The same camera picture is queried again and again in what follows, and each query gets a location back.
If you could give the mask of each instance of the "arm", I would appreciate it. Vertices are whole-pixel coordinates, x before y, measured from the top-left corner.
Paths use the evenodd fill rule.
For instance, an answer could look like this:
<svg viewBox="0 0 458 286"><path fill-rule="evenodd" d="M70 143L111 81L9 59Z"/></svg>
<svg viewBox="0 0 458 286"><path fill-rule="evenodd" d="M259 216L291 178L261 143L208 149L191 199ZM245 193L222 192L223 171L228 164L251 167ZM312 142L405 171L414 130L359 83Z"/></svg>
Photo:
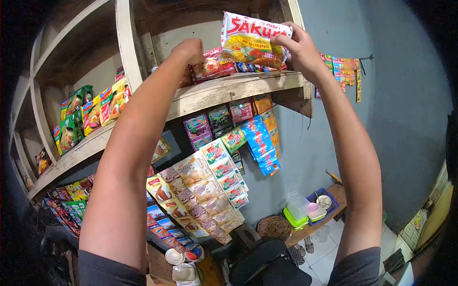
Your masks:
<svg viewBox="0 0 458 286"><path fill-rule="evenodd" d="M135 91L97 168L80 249L145 271L148 165L188 64L204 60L202 41L187 39Z"/></svg>
<svg viewBox="0 0 458 286"><path fill-rule="evenodd" d="M292 39L279 35L273 43L288 48L294 67L322 95L331 127L340 176L347 198L347 219L335 264L363 249L380 246L382 178L371 139L350 101L324 65L310 35L294 23Z"/></svg>

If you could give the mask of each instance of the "blue plastic basket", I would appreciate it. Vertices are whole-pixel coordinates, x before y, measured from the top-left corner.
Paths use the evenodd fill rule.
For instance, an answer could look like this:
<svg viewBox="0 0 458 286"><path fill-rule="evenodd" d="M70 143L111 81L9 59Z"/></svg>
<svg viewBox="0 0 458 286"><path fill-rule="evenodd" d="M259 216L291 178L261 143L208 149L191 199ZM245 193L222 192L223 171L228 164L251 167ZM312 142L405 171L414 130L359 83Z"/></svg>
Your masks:
<svg viewBox="0 0 458 286"><path fill-rule="evenodd" d="M339 203L336 201L336 199L333 197L333 195L331 195L330 193L328 193L325 189L321 188L319 190L316 191L316 193L318 194L318 196L321 196L321 195L326 195L328 197L331 198L331 206L326 210L327 211L327 214L324 218L327 218L330 214L332 214L338 207L339 207ZM307 200L311 203L316 203L316 199L317 199L317 196L315 195L315 193L309 195L307 197ZM319 223L322 219L316 221L316 222L312 222L311 220L309 220L309 225L313 226L317 223Z"/></svg>

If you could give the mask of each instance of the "hand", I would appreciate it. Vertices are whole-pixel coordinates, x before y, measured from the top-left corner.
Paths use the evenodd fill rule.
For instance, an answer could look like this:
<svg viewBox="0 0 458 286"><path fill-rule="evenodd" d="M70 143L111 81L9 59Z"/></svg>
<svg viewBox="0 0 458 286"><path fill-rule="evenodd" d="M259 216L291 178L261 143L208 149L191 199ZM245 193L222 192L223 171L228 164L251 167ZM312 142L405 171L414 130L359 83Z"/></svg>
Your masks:
<svg viewBox="0 0 458 286"><path fill-rule="evenodd" d="M285 22L283 25L293 28L292 38L290 39L285 35L277 35L270 39L271 43L287 48L291 53L294 68L298 69L311 83L316 84L318 76L323 71L327 71L327 68L312 38L309 33L293 22Z"/></svg>
<svg viewBox="0 0 458 286"><path fill-rule="evenodd" d="M202 40L199 38L185 39L172 49L171 54L184 57L188 65L196 65L205 61Z"/></svg>

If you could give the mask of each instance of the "indomie packet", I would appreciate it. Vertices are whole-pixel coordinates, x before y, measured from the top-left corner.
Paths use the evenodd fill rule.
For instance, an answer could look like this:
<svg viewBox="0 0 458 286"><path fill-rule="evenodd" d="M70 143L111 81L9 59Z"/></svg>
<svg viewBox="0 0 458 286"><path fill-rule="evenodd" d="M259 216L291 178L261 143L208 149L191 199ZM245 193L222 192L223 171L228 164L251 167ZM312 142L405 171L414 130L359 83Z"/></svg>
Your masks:
<svg viewBox="0 0 458 286"><path fill-rule="evenodd" d="M293 35L291 27L224 12L221 29L223 58L280 69L288 56L285 47L270 44L270 38Z"/></svg>

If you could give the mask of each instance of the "pink bowl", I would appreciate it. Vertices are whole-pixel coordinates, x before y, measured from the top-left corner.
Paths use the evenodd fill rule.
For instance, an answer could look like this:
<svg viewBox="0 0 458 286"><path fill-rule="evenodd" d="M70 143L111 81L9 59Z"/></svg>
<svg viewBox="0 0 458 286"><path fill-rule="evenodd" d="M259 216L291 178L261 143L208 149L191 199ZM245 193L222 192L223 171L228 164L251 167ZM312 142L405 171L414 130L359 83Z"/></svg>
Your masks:
<svg viewBox="0 0 458 286"><path fill-rule="evenodd" d="M318 204L317 203L310 203L309 204L309 212L314 212L318 209Z"/></svg>

